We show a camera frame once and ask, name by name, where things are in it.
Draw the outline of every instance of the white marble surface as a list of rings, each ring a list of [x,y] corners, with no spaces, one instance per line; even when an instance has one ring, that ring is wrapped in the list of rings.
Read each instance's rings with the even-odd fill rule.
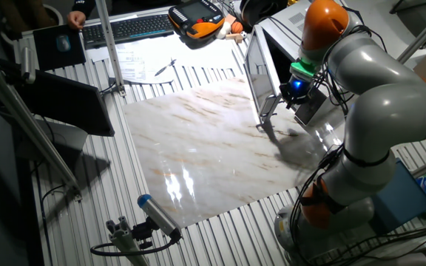
[[[149,193],[183,227],[299,185],[342,134],[283,106],[258,131],[246,77],[125,106]]]

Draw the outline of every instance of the orange ball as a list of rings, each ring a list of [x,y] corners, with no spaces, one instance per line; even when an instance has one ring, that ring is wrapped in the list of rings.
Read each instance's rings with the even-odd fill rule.
[[[240,22],[234,22],[231,25],[231,33],[241,33],[243,31],[243,25]]]

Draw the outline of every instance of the person's hand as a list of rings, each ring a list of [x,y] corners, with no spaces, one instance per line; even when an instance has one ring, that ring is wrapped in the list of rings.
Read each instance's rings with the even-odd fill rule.
[[[74,29],[74,30],[81,30],[83,29],[83,24],[85,23],[85,20],[87,20],[87,17],[83,12],[80,11],[72,11],[67,16],[68,25]]]

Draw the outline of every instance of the metal bracket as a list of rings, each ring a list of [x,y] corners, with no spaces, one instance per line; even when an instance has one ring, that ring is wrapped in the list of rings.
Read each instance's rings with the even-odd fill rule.
[[[117,86],[117,88],[118,88],[119,95],[121,97],[126,96],[126,90],[124,89],[124,84],[120,85],[120,86]]]
[[[73,191],[73,200],[76,202],[80,202],[83,199],[79,190]]]

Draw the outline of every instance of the wire bundle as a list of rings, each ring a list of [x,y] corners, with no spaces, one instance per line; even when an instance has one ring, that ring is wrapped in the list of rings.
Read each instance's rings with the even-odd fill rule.
[[[305,256],[303,255],[302,251],[300,250],[300,244],[299,244],[299,226],[298,226],[298,221],[300,219],[300,215],[301,215],[301,208],[300,208],[300,199],[303,197],[305,191],[307,190],[307,188],[310,186],[310,184],[312,184],[313,181],[315,181],[315,177],[316,175],[319,173],[320,170],[325,170],[327,171],[329,168],[331,168],[332,166],[334,166],[339,157],[341,156],[341,154],[343,153],[343,149],[344,149],[344,145],[340,145],[338,146],[337,149],[334,149],[333,151],[330,149],[328,150],[328,152],[326,153],[326,155],[323,157],[323,159],[320,161],[319,166],[317,168],[317,170],[305,181],[304,186],[302,187],[302,189],[299,192],[298,198],[294,203],[294,208],[292,210],[292,214],[291,214],[291,220],[290,220],[290,225],[291,225],[291,235],[292,235],[292,241],[294,243],[294,246],[296,248],[296,251],[298,253],[298,255],[300,256],[301,260],[303,260],[303,262],[306,265],[309,266],[315,266],[316,264],[308,261]],[[352,265],[354,262],[359,261],[360,259],[363,258],[368,258],[368,259],[379,259],[379,260],[392,260],[392,259],[398,259],[400,257],[406,256],[412,252],[414,252],[415,250],[417,250],[418,248],[420,248],[421,246],[423,246],[425,242],[423,242],[422,244],[418,245],[416,248],[414,248],[413,250],[404,253],[400,256],[395,256],[395,257],[389,257],[389,258],[378,258],[375,256],[366,256],[367,254],[369,254],[370,252],[381,248],[385,245],[389,245],[395,242],[401,242],[401,241],[405,241],[405,240],[411,240],[411,239],[417,239],[420,237],[426,236],[426,228],[420,228],[420,229],[416,229],[414,231],[408,231],[405,233],[393,233],[393,234],[387,234],[387,235],[382,235],[382,236],[372,236],[370,238],[364,239],[361,242],[356,243],[355,245],[350,246],[348,249],[346,249],[344,252],[342,252],[340,255],[341,257],[337,257],[335,259],[332,259],[329,262],[326,262],[325,264],[321,264],[320,266],[331,266],[331,265],[339,265],[339,266],[347,266],[347,265]],[[360,254],[357,254],[355,256],[351,256],[347,259],[343,259],[342,257],[349,253],[351,254],[351,251],[360,246],[361,244],[373,240],[373,239],[389,239],[389,241],[382,243],[380,245],[377,245],[374,248],[371,248],[370,250],[361,252]]]
[[[375,34],[381,40],[382,47],[383,47],[384,51],[388,52],[387,48],[385,47],[384,40],[382,39],[382,37],[379,34],[377,34],[375,31],[371,30],[369,27],[367,27],[365,25],[357,25],[357,26],[353,27],[347,35],[341,35],[339,37],[339,39],[337,41],[335,41],[326,51],[326,54],[323,56],[323,62],[322,62],[322,65],[320,67],[320,71],[319,71],[319,73],[317,73],[314,76],[313,89],[319,88],[321,85],[325,86],[326,89],[328,90],[328,94],[330,95],[331,104],[333,104],[334,106],[340,106],[345,117],[349,113],[349,108],[348,108],[347,102],[349,100],[351,100],[351,98],[353,98],[354,94],[351,93],[351,92],[348,92],[348,91],[344,92],[343,89],[341,87],[339,87],[338,83],[335,81],[333,75],[329,71],[328,58],[330,57],[330,54],[331,54],[331,51],[333,50],[333,48],[342,39],[344,39],[345,37],[347,37],[351,34],[354,34],[354,33],[367,33],[370,37],[372,36],[372,34]]]

